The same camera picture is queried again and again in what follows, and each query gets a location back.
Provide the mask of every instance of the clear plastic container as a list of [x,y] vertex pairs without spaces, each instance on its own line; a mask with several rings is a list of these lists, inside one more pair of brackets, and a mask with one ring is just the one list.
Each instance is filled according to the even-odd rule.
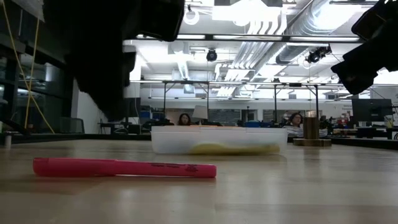
[[222,144],[227,147],[287,145],[284,128],[239,128],[203,126],[154,126],[152,148],[159,154],[186,154],[200,144]]

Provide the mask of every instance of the wooden base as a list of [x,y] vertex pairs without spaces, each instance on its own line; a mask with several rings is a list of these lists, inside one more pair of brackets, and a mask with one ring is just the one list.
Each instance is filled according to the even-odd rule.
[[293,139],[295,146],[317,146],[317,147],[330,147],[330,139]]

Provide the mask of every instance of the person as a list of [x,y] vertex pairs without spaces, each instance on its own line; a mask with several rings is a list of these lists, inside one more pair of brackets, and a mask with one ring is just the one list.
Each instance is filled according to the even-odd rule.
[[286,125],[300,128],[300,124],[303,123],[303,116],[300,113],[294,113],[290,116]]
[[190,126],[191,125],[191,117],[188,114],[184,113],[180,115],[178,119],[179,126]]

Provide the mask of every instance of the wooden table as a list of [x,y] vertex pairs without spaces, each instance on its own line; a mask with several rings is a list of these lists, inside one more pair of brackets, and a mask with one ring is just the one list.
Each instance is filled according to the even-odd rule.
[[[32,173],[34,157],[209,163],[216,179]],[[59,141],[0,149],[0,223],[398,223],[398,153],[289,145],[273,156],[161,156],[150,142]]]

